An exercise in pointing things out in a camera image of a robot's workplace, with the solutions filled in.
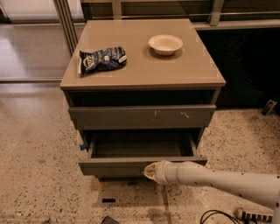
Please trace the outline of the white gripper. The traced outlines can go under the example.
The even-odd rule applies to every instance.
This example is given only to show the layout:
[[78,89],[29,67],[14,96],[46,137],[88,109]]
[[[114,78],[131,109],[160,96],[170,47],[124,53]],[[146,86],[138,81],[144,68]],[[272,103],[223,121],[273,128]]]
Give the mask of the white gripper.
[[160,185],[171,185],[177,184],[177,169],[179,167],[178,163],[173,163],[169,161],[154,162],[147,165],[143,174],[146,178],[156,180]]

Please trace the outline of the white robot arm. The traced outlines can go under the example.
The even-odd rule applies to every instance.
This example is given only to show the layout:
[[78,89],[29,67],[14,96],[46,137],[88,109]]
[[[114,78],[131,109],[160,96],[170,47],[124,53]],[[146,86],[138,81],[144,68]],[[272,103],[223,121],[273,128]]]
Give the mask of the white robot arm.
[[144,176],[160,185],[211,186],[274,210],[271,224],[280,224],[280,176],[218,171],[191,161],[160,161],[147,165]]

